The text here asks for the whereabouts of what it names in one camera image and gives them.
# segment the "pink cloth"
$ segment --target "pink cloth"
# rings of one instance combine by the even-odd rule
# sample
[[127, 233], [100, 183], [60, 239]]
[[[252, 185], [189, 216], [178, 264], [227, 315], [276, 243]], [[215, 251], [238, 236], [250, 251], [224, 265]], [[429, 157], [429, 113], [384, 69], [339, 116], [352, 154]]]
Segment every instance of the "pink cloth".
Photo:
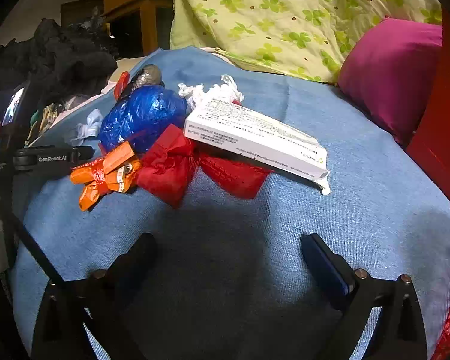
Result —
[[340, 89], [381, 128], [407, 145], [430, 97], [442, 26], [385, 19], [345, 60]]

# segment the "folded red bag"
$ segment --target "folded red bag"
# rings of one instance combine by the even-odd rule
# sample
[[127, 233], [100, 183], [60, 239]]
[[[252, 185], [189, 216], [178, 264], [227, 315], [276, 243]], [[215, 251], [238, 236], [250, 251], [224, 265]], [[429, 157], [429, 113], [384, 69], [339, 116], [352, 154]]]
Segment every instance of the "folded red bag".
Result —
[[142, 157], [137, 185], [178, 208], [198, 164], [218, 186], [241, 199], [253, 199], [270, 170], [211, 156], [197, 149], [180, 128], [170, 125]]

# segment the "yellow green floral fabric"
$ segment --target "yellow green floral fabric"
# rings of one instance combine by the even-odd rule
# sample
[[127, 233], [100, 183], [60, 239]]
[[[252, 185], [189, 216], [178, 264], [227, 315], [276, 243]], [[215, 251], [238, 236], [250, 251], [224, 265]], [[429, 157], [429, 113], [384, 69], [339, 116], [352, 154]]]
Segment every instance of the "yellow green floral fabric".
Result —
[[336, 82], [385, 17], [441, 24], [437, 0], [174, 0], [171, 48], [214, 47], [252, 71]]

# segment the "blue fabric surface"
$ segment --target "blue fabric surface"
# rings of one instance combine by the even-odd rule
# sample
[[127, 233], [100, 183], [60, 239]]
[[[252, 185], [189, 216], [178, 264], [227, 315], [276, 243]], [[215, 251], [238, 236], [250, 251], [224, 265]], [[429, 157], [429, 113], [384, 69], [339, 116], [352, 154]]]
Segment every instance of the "blue fabric surface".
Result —
[[[81, 212], [82, 186], [67, 178], [43, 186], [34, 180], [34, 188], [15, 183], [31, 200], [22, 208], [24, 223], [61, 275], [75, 280], [108, 268], [152, 232], [161, 258], [123, 311], [146, 357], [312, 359], [340, 317], [301, 257], [301, 234], [316, 232], [353, 268], [383, 279], [412, 276], [430, 356], [450, 304], [450, 202], [391, 135], [332, 86], [243, 71], [195, 48], [158, 52], [147, 63], [175, 90], [180, 82], [208, 88], [222, 74], [233, 76], [246, 107], [311, 134], [328, 150], [331, 195], [273, 174], [256, 199], [240, 200], [198, 173], [178, 210], [138, 189]], [[104, 98], [97, 101], [111, 107]], [[30, 348], [47, 277], [24, 247], [11, 282], [17, 326]]]

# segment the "red panel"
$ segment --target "red panel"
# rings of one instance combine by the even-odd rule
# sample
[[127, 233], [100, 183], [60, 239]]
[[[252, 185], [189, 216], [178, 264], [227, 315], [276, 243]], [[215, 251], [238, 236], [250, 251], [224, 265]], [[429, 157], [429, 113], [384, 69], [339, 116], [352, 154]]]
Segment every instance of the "red panel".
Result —
[[450, 199], [450, 16], [445, 11], [435, 84], [420, 126], [406, 151]]

